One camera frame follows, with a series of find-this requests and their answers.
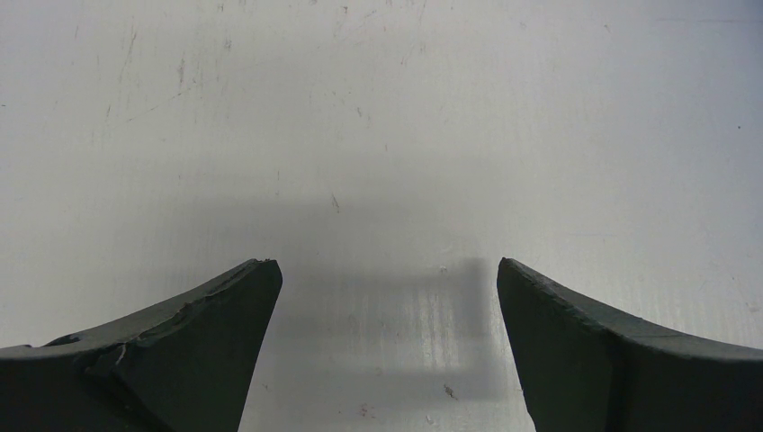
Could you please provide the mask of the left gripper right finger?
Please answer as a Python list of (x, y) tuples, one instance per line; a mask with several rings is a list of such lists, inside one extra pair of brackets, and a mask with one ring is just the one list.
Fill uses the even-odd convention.
[(662, 327), (512, 258), (497, 291), (536, 430), (761, 430), (760, 350)]

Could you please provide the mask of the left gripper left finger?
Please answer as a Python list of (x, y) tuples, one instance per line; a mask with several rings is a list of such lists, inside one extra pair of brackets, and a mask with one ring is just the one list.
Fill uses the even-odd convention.
[(143, 310), (1, 351), (4, 431), (236, 431), (283, 284), (248, 260)]

